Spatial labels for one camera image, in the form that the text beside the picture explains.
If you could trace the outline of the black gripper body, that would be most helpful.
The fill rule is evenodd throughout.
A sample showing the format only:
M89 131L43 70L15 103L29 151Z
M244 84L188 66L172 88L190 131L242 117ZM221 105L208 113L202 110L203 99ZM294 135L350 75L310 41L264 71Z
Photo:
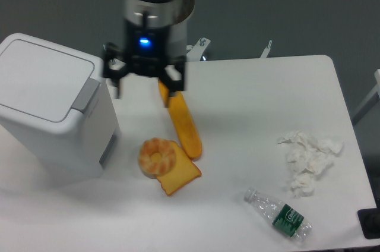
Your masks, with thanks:
M128 20L124 25L123 75L169 78L166 66L170 26L145 29Z

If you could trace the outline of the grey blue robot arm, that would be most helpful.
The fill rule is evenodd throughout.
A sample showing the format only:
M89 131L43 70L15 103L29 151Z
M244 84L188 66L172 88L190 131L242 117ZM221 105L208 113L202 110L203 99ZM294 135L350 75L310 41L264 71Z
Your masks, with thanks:
M120 88L133 73L158 78L167 88L165 103L185 89L187 29L185 0L123 0L124 44L107 43L103 77Z

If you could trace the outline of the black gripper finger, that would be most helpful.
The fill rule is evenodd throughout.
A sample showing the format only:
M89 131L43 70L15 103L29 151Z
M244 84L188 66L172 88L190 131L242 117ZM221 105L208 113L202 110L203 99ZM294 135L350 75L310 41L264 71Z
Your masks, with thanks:
M164 106L168 107L170 98L177 92L185 90L185 70L186 56L178 56L167 61L161 70L159 81L166 87L167 93L164 96Z
M112 61L122 63L119 68L112 67ZM107 42L103 45L102 52L103 70L102 76L111 80L116 88L116 99L121 98L121 80L130 73L129 66L124 59L124 51L114 43Z

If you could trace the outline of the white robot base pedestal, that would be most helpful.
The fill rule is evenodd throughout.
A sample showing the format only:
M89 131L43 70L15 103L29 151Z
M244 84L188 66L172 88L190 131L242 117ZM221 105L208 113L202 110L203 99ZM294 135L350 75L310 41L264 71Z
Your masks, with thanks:
M170 30L168 52L171 58L176 58L185 56L187 52L187 25L195 8L195 0L173 1L176 17Z

